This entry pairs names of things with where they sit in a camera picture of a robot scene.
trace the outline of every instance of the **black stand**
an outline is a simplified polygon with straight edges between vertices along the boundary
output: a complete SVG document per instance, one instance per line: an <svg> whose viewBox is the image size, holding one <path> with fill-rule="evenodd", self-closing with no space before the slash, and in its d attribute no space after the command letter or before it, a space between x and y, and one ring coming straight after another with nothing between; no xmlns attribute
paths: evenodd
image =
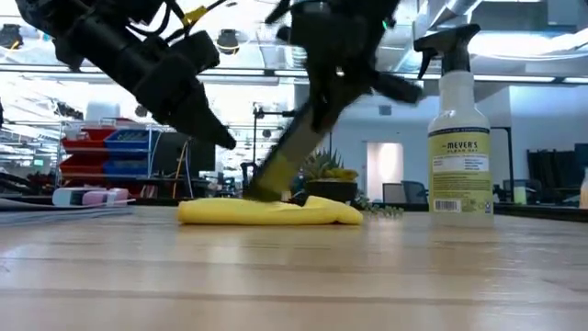
<svg viewBox="0 0 588 331"><path fill-rule="evenodd" d="M333 132L329 131L329 156L333 157Z"/></svg>
<svg viewBox="0 0 588 331"><path fill-rule="evenodd" d="M492 130L505 130L506 139L508 140L508 175L511 182L511 202L515 202L515 171L513 165L513 128L511 127L491 127Z"/></svg>
<svg viewBox="0 0 588 331"><path fill-rule="evenodd" d="M264 111L257 105L254 106L254 148L253 148L253 163L257 164L257 120L262 120L266 115L278 115L283 118L293 118L296 115L296 111Z"/></svg>

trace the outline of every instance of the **doorway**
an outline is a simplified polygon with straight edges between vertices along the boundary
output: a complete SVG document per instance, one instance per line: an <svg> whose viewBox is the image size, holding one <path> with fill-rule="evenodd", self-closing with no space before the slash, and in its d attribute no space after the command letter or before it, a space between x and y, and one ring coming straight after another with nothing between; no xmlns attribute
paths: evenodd
<svg viewBox="0 0 588 331"><path fill-rule="evenodd" d="M401 143L367 143L366 194L382 201L382 184L404 180L404 151Z"/></svg>

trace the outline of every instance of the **spray bottle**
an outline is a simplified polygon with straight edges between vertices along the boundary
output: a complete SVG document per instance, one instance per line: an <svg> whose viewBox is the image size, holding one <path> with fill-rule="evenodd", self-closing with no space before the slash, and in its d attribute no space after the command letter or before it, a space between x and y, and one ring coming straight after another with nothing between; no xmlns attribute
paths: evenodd
<svg viewBox="0 0 588 331"><path fill-rule="evenodd" d="M441 58L441 107L429 124L429 211L455 217L492 215L490 123L475 108L469 41L480 32L469 24L420 38L422 78L429 63Z"/></svg>

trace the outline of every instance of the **spray nozzle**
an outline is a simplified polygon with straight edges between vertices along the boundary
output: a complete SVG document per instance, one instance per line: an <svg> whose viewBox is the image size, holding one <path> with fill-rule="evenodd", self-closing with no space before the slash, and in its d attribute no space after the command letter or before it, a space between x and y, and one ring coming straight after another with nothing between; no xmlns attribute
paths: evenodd
<svg viewBox="0 0 588 331"><path fill-rule="evenodd" d="M423 52L423 62L419 71L419 79L423 78L431 60L436 56L442 59L442 74L469 68L469 41L480 32L478 24L468 24L453 29L437 32L414 41L415 51Z"/></svg>

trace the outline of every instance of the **yellow cloth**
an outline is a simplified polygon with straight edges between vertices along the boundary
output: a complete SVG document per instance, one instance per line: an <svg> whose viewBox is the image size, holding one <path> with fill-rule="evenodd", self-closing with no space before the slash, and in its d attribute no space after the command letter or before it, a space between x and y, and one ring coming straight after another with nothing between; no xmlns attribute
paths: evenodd
<svg viewBox="0 0 588 331"><path fill-rule="evenodd" d="M363 215L344 203L313 196L304 207L284 202L210 198L181 202L177 220L182 224L359 225Z"/></svg>

